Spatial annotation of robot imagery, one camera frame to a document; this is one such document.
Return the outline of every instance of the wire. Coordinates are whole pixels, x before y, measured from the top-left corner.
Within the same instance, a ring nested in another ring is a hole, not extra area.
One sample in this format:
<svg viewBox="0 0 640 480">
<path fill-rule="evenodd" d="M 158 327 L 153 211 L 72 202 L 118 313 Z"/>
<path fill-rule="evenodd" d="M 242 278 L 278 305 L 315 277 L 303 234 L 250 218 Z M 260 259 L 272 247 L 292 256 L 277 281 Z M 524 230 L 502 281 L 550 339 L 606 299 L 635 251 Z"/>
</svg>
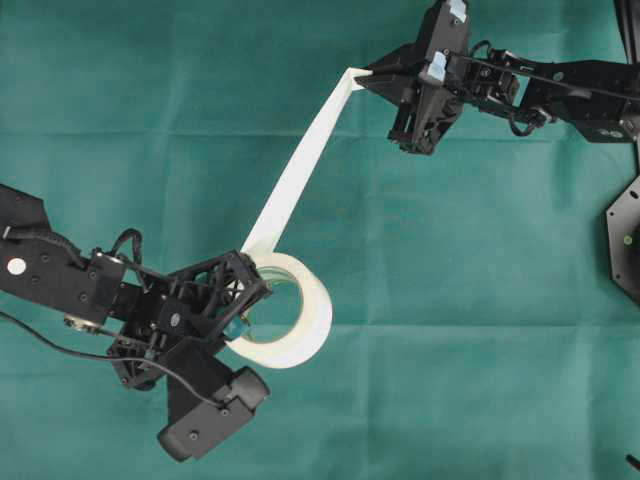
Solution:
<svg viewBox="0 0 640 480">
<path fill-rule="evenodd" d="M 531 73 L 529 71 L 526 70 L 520 70 L 517 68 L 511 68 L 511 67 L 504 67 L 502 65 L 496 65 L 494 63 L 491 62 L 487 62 L 484 60 L 480 60 L 474 57 L 470 57 L 468 55 L 463 55 L 461 53 L 455 53 L 455 52 L 451 52 L 452 56 L 458 57 L 458 58 L 462 58 L 463 60 L 468 60 L 470 62 L 476 63 L 478 65 L 482 65 L 485 67 L 489 67 L 492 68 L 494 70 L 500 70 L 502 72 L 508 72 L 508 73 L 513 73 L 516 75 L 522 75 L 523 77 L 529 77 L 529 78 L 533 78 L 534 80 L 539 80 L 541 82 L 545 82 L 545 83 L 550 83 L 552 85 L 556 85 L 558 87 L 564 87 L 564 88 L 569 88 L 571 90 L 586 90 L 588 92 L 593 92 L 593 93 L 598 93 L 600 95 L 606 95 L 609 97 L 614 97 L 614 98 L 621 98 L 623 100 L 633 100 L 635 102 L 640 101 L 640 96 L 637 95 L 624 95 L 622 93 L 616 93 L 616 92 L 610 92 L 609 90 L 604 90 L 602 88 L 594 88 L 594 87 L 581 87 L 578 85 L 572 85 L 570 83 L 566 83 L 566 82 L 561 82 L 558 80 L 552 80 L 550 78 L 547 78 L 543 75 L 537 75 L 535 73 Z"/>
<path fill-rule="evenodd" d="M 3 240 L 42 240 L 50 245 L 64 249 L 69 259 L 80 268 L 84 268 L 84 262 L 80 256 L 80 249 L 71 241 L 44 228 L 7 227 L 2 236 Z"/>
<path fill-rule="evenodd" d="M 146 363 L 148 365 L 151 365 L 152 367 L 157 368 L 158 370 L 160 370 L 164 374 L 166 374 L 166 375 L 174 378 L 175 380 L 177 380 L 179 383 L 182 384 L 182 386 L 185 389 L 187 389 L 187 391 L 189 391 L 189 393 L 191 393 L 191 395 L 196 397 L 201 402 L 204 402 L 204 403 L 206 403 L 208 405 L 211 405 L 212 407 L 215 407 L 217 409 L 220 409 L 220 408 L 224 407 L 224 404 L 222 404 L 220 402 L 217 402 L 215 400 L 211 400 L 210 398 L 207 398 L 207 397 L 205 397 L 203 395 L 200 395 L 197 392 L 197 390 L 193 387 L 193 385 L 191 385 L 191 383 L 189 383 L 188 380 L 186 380 L 184 377 L 182 377 L 178 373 L 174 372 L 170 368 L 165 367 L 161 363 L 154 362 L 153 360 L 141 359 L 141 358 L 137 358 L 137 357 L 114 358 L 114 357 L 108 357 L 108 356 L 105 356 L 105 355 L 95 355 L 93 353 L 85 353 L 85 352 L 78 352 L 76 350 L 70 350 L 68 348 L 61 347 L 60 345 L 57 345 L 57 344 L 53 343 L 51 340 L 49 340 L 47 337 L 42 335 L 40 332 L 34 330 L 33 328 L 31 328 L 29 325 L 27 325 L 23 321 L 18 320 L 15 317 L 12 317 L 11 315 L 9 315 L 6 312 L 3 312 L 2 310 L 0 310 L 0 317 L 4 318 L 8 322 L 13 323 L 15 326 L 17 326 L 17 327 L 21 328 L 22 330 L 24 330 L 25 332 L 29 333 L 30 335 L 35 337 L 36 340 L 40 341 L 41 343 L 45 344 L 46 346 L 52 348 L 53 350 L 55 350 L 57 352 L 64 353 L 65 355 L 70 355 L 72 357 L 77 357 L 77 358 L 84 358 L 86 360 L 96 360 L 98 362 L 109 362 L 109 363 L 140 362 L 140 363 Z"/>
<path fill-rule="evenodd" d="M 528 137 L 536 128 L 536 126 L 533 123 L 529 123 L 527 124 L 527 128 L 525 130 L 520 130 L 516 125 L 514 112 L 511 112 L 509 114 L 509 126 L 511 127 L 511 131 L 516 137 Z"/>
<path fill-rule="evenodd" d="M 131 240 L 131 250 L 133 252 L 133 262 L 138 265 L 142 264 L 142 233 L 135 228 L 128 228 L 120 234 L 113 244 L 113 248 L 109 252 L 112 257 L 116 256 L 118 250 L 128 241 Z"/>
<path fill-rule="evenodd" d="M 489 40 L 482 40 L 481 42 L 478 42 L 473 47 L 471 47 L 471 50 L 469 50 L 469 56 L 475 58 L 476 52 L 482 47 L 487 47 L 487 57 L 491 55 L 491 52 L 493 51 L 491 42 Z"/>
</svg>

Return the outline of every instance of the screw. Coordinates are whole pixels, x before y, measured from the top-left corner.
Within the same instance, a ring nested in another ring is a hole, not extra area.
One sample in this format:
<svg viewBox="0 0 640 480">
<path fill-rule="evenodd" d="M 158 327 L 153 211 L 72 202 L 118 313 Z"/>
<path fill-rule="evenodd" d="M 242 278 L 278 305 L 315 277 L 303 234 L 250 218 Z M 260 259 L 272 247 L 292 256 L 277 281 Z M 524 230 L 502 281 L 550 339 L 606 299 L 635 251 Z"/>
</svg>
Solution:
<svg viewBox="0 0 640 480">
<path fill-rule="evenodd" d="M 173 315 L 171 315 L 171 326 L 173 328 L 176 328 L 180 324 L 180 320 L 180 314 L 174 313 Z"/>
</svg>

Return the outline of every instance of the white tape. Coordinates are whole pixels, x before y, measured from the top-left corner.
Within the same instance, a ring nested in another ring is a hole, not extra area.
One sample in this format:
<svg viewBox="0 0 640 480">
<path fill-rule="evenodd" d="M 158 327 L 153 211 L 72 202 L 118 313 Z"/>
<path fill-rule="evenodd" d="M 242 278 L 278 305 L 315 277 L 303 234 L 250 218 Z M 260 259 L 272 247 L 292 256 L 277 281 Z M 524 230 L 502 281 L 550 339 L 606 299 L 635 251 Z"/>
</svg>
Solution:
<svg viewBox="0 0 640 480">
<path fill-rule="evenodd" d="M 288 282 L 300 290 L 300 312 L 293 328 L 271 342 L 240 337 L 228 345 L 238 355 L 269 368 L 290 368 L 313 357 L 331 330 L 331 298 L 322 282 L 299 260 L 283 253 L 253 257 L 268 283 Z"/>
<path fill-rule="evenodd" d="M 371 75 L 371 73 L 373 72 L 357 68 L 348 68 L 344 72 L 335 90 L 293 152 L 262 213 L 251 229 L 249 237 L 244 242 L 242 251 L 250 253 L 275 250 L 351 92 L 362 88 L 354 78 Z"/>
<path fill-rule="evenodd" d="M 237 354 L 265 367 L 290 368 L 309 360 L 320 350 L 331 330 L 333 307 L 322 282 L 300 261 L 274 250 L 351 92 L 362 89 L 355 77 L 371 74 L 356 68 L 344 72 L 293 152 L 242 247 L 265 279 L 275 275 L 272 280 L 288 279 L 300 289 L 300 313 L 284 337 L 263 343 L 241 337 L 227 343 Z"/>
</svg>

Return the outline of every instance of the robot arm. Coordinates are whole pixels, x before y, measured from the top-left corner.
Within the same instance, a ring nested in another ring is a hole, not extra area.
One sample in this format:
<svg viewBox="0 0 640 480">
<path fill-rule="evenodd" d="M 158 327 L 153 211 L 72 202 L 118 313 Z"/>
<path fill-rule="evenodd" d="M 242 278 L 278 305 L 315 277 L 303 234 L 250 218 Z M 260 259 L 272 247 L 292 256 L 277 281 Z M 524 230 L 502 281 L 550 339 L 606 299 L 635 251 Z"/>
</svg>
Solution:
<svg viewBox="0 0 640 480">
<path fill-rule="evenodd" d="M 470 17 L 462 0 L 438 0 L 417 40 L 366 67 L 357 82 L 398 107 L 389 139 L 431 155 L 464 104 L 509 121 L 517 136 L 547 122 L 574 125 L 590 142 L 635 142 L 640 133 L 640 66 L 587 60 L 540 63 L 488 41 L 469 49 Z M 486 48 L 486 58 L 476 53 Z M 518 77 L 530 81 L 520 105 Z"/>
<path fill-rule="evenodd" d="M 1 290 L 62 312 L 76 330 L 115 337 L 108 356 L 83 356 L 110 361 L 125 388 L 150 390 L 169 375 L 170 424 L 158 439 L 176 460 L 206 454 L 269 395 L 253 370 L 234 373 L 214 358 L 270 294 L 248 255 L 232 251 L 163 275 L 142 265 L 142 235 L 130 229 L 110 251 L 85 258 L 51 229 L 42 200 L 3 185 L 0 232 Z M 131 260 L 118 253 L 128 240 Z M 128 270 L 139 285 L 123 280 Z M 119 333 L 104 328 L 107 317 L 123 322 Z"/>
</svg>

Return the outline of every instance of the green fabric backdrop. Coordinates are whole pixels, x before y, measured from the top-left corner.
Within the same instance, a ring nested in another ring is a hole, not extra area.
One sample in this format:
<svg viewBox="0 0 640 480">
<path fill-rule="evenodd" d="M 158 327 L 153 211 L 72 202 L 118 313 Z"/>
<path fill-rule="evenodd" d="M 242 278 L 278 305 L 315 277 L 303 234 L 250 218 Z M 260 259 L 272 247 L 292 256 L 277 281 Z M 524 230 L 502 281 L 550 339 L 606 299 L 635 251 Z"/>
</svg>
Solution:
<svg viewBox="0 0 640 480">
<path fill-rule="evenodd" d="M 344 69 L 412 41 L 430 4 L 3 0 L 0 182 L 45 198 L 84 252 L 129 226 L 159 270 L 238 248 Z M 472 17 L 473 41 L 526 57 L 624 61 L 609 1 Z M 335 325 L 304 366 L 257 368 L 273 396 L 246 429 L 175 464 L 155 440 L 164 385 L 124 391 L 0 323 L 0 477 L 637 478 L 640 312 L 609 281 L 602 215 L 630 147 L 561 124 L 516 139 L 468 109 L 409 156 L 385 140 L 394 115 L 355 94 L 294 213 L 279 250 L 326 283 Z M 270 311 L 263 332 L 282 328 Z"/>
</svg>

